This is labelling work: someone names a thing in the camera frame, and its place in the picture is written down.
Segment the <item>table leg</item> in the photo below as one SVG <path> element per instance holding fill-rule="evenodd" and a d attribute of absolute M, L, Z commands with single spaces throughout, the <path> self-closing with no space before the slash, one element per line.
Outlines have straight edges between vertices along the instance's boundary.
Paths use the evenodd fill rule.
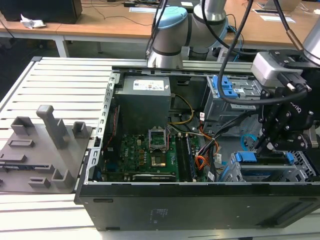
<path fill-rule="evenodd" d="M 66 41 L 62 39 L 56 39 L 55 44 L 58 49 L 60 58 L 69 58 L 69 52 Z"/>
<path fill-rule="evenodd" d="M 96 48 L 98 50 L 98 54 L 102 54 L 102 47 L 101 47 L 101 42 L 100 41 L 96 42 Z"/>

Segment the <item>desk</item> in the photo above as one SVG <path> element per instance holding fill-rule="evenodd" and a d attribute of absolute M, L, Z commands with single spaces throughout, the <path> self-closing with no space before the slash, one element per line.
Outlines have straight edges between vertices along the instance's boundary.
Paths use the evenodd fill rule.
<path fill-rule="evenodd" d="M 145 66 L 146 61 L 54 57 L 31 61 L 0 102 L 0 149 L 13 132 L 10 124 L 15 117 L 26 116 L 33 123 L 41 123 L 36 115 L 41 104 L 52 104 L 54 116 L 64 118 L 66 125 L 85 121 L 96 128 L 111 67 L 128 65 Z M 221 68 L 221 63 L 210 61 L 184 61 L 183 65 L 186 69 L 198 70 L 217 71 Z M 249 73 L 251 63 L 229 62 L 226 69 Z M 254 237 L 255 240 L 318 240 L 320 237 L 320 210 L 286 228 L 98 232 L 84 206 L 73 203 L 74 197 L 74 194 L 0 192 L 0 239 L 230 240 Z"/>
<path fill-rule="evenodd" d="M 96 9 L 90 7 L 90 2 L 91 0 L 82 0 L 82 3 L 87 4 L 83 8 L 82 15 L 76 24 L 48 23 L 45 28 L 27 29 L 20 22 L 7 22 L 3 16 L 1 16 L 1 19 L 16 38 L 54 40 L 60 57 L 69 56 L 66 40 L 117 43 L 146 43 L 148 41 L 151 34 L 150 24 L 153 20 L 153 14 L 129 12 L 129 8 L 121 5 L 97 6 L 96 9 L 104 17 L 111 17 L 104 19 Z M 92 2 L 101 3 L 98 0 L 93 0 Z M 225 11 L 227 14 L 235 15 L 237 25 L 242 20 L 246 5 L 245 0 L 227 0 L 226 2 Z M 304 2 L 304 5 L 311 12 L 313 9 L 320 9 L 320 3 L 317 2 Z M 252 8 L 259 7 L 254 3 Z M 307 37 L 319 17 L 315 14 L 303 12 L 299 8 L 288 15 L 296 21 L 296 23 L 289 23 L 289 26 L 301 42 Z M 134 23 L 123 17 L 112 16 L 125 16 L 137 23 L 148 26 Z M 229 18 L 229 22 L 234 24 L 232 17 Z M 242 34 L 244 36 L 244 48 L 277 49 L 294 47 L 281 22 L 264 21 L 260 14 L 255 12 L 250 13 Z M 228 33 L 225 41 L 230 43 L 233 36 L 232 33 Z M 0 37 L 11 37 L 1 25 Z"/>

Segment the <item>white paper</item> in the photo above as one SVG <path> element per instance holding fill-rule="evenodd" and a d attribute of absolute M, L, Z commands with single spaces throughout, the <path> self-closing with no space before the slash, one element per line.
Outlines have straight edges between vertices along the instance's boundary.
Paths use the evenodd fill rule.
<path fill-rule="evenodd" d="M 208 178 L 211 179 L 212 182 L 215 181 L 215 175 L 212 174 L 212 172 L 208 172 Z"/>
<path fill-rule="evenodd" d="M 162 80 L 134 80 L 133 90 L 149 90 L 149 91 L 164 91 L 165 85 Z"/>
<path fill-rule="evenodd" d="M 234 88 L 233 90 L 235 93 L 245 93 L 245 91 L 242 88 Z"/>
<path fill-rule="evenodd" d="M 182 6 L 186 6 L 186 7 L 193 7 L 194 5 L 192 4 L 192 2 L 189 1 L 182 1 L 181 2 Z"/>
<path fill-rule="evenodd" d="M 279 16 L 260 16 L 265 21 L 272 21 L 272 22 L 281 22 L 281 18 Z M 285 20 L 288 23 L 295 23 L 295 21 L 291 17 L 285 17 Z"/>
<path fill-rule="evenodd" d="M 32 20 L 24 17 L 22 14 L 20 16 L 21 16 L 20 23 L 22 23 L 23 26 L 25 26 L 28 29 L 42 28 L 46 26 L 42 20 Z"/>
<path fill-rule="evenodd" d="M 222 155 L 221 154 L 217 154 L 216 155 L 216 160 L 215 160 L 216 163 L 218 164 L 222 164 Z"/>
<path fill-rule="evenodd" d="M 145 13 L 145 14 L 154 14 L 156 12 L 156 8 L 151 7 L 130 7 L 129 12 L 133 13 Z"/>

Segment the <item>sticker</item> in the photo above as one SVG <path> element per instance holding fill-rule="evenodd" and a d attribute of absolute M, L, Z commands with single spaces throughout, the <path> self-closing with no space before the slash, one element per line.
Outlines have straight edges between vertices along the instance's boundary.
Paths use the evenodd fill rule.
<path fill-rule="evenodd" d="M 149 91 L 164 91 L 164 81 L 162 80 L 134 80 L 133 90 L 149 90 Z"/>
<path fill-rule="evenodd" d="M 272 22 L 281 22 L 281 18 L 279 16 L 260 16 L 265 21 L 272 21 Z M 291 17 L 285 17 L 285 20 L 288 23 L 295 23 L 295 21 Z"/>
<path fill-rule="evenodd" d="M 192 2 L 189 1 L 182 1 L 181 2 L 182 6 L 186 6 L 186 7 L 193 7 L 194 5 L 192 4 Z"/>
<path fill-rule="evenodd" d="M 210 171 L 208 172 L 208 178 L 211 179 L 212 182 L 215 181 L 215 175 L 213 175 Z"/>
<path fill-rule="evenodd" d="M 222 164 L 222 155 L 221 154 L 217 154 L 216 155 L 216 161 L 215 162 L 218 163 L 218 164 Z"/>
<path fill-rule="evenodd" d="M 3 166 L 5 169 L 19 169 L 18 166 Z"/>
<path fill-rule="evenodd" d="M 235 93 L 245 93 L 245 91 L 242 88 L 234 88 L 233 90 Z"/>
<path fill-rule="evenodd" d="M 200 121 L 204 121 L 204 120 L 205 120 L 205 113 L 200 112 Z"/>

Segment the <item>black computer case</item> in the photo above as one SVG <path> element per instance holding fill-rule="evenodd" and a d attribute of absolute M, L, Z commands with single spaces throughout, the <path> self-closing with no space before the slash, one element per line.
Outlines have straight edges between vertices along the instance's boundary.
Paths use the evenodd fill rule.
<path fill-rule="evenodd" d="M 7 21 L 32 20 L 75 24 L 82 12 L 81 0 L 0 0 L 0 11 Z"/>

